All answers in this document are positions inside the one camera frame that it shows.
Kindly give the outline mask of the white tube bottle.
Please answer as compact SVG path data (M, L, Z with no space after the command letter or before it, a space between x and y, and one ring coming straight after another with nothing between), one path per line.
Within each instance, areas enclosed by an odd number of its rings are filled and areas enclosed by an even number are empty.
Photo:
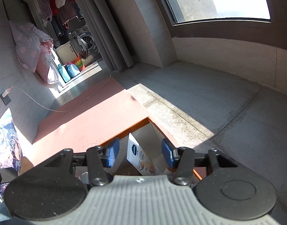
M129 133L127 145L127 161L142 175L159 175L160 172L154 161L139 145L135 137Z

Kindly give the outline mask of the orange storage box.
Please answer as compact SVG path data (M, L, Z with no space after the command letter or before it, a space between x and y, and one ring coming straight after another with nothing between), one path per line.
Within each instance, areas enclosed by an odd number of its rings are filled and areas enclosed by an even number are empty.
M139 145L154 161L160 172L159 175L142 176L127 161L127 145L129 133L135 137ZM177 185L188 185L191 182L197 183L202 179L201 175L195 170L195 161L198 155L192 148L176 147L178 149L178 153L181 156L178 168L170 169L167 166L167 163L162 155L161 142L164 138L168 138L168 136L164 134L164 132L161 131L160 128L149 118L140 121L139 123L122 132L121 136L116 136L114 138L118 138L120 140L120 151L113 167L111 168L113 169L115 164L119 163L119 167L114 172L115 175L134 176L138 183L143 183L148 177L164 175L169 179L169 181Z

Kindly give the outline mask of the brown sock foot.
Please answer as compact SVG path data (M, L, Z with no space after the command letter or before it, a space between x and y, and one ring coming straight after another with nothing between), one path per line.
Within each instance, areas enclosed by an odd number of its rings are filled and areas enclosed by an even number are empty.
M33 167L34 167L34 165L32 164L32 162L27 157L23 156L21 158L21 167L20 167L20 171L19 171L19 176L24 174L25 172L29 171Z

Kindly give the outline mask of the anime print pillow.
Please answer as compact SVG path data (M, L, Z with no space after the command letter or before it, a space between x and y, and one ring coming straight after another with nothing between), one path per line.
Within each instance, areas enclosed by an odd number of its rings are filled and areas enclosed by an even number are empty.
M11 110L8 108L0 118L0 169L14 168L19 174L21 167L22 150L19 143ZM8 183L0 184L0 198Z

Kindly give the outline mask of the pink floor mat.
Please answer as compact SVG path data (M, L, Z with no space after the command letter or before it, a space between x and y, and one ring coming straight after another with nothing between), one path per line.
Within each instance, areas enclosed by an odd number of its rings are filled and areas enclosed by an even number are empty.
M51 113L38 125L23 156L37 165L57 152L101 145L147 117L147 112L115 79L105 79Z

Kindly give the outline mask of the blue detergent bottle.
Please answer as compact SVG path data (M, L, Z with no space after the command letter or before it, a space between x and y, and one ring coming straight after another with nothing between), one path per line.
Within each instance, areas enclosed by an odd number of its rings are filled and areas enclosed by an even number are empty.
M59 64L58 71L65 83L69 82L71 79L80 74L80 71L75 64L66 64L64 66Z

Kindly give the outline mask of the rainbow striped bag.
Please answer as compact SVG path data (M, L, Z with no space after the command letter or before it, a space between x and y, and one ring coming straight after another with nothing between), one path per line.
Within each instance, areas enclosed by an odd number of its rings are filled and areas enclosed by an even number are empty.
M72 60L71 64L74 64L75 66L77 66L80 72L82 72L85 69L83 60L80 56Z

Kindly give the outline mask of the washing machine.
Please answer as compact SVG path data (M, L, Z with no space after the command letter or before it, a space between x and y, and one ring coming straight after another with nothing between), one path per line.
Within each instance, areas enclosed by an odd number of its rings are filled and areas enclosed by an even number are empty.
M88 31L77 34L76 32L69 33L70 42L76 52L82 59L86 59L90 55L90 51L96 49L96 43Z

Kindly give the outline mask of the pink bedding pile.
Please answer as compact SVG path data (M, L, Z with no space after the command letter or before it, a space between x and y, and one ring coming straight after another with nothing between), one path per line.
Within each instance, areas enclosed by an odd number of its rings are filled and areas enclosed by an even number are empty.
M10 20L9 24L20 65L37 72L47 84L58 83L59 76L52 57L53 38L29 22Z

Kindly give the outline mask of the grey curtain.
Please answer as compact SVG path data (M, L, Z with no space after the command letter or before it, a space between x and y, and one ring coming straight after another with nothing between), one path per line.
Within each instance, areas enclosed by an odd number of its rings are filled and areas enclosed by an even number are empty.
M132 67L134 61L105 0L76 0L110 72Z

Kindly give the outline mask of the hanging laundry clothes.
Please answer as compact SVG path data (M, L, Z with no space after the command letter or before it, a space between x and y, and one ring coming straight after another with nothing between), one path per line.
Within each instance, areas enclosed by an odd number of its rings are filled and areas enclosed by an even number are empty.
M81 19L81 13L76 0L37 0L44 26L57 17L62 25L74 18Z

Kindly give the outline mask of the wall socket with charger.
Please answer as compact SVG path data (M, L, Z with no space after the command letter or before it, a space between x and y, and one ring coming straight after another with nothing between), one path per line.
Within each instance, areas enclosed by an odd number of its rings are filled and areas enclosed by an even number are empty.
M7 104L9 104L11 102L9 94L10 94L12 88L13 87L9 87L3 93L0 94L0 98L3 101L5 106L7 106Z

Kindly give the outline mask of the dark window frame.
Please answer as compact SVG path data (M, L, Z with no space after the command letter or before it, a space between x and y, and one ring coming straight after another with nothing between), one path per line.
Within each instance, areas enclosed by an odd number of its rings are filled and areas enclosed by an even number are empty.
M155 0L173 38L255 42L287 50L287 0Z

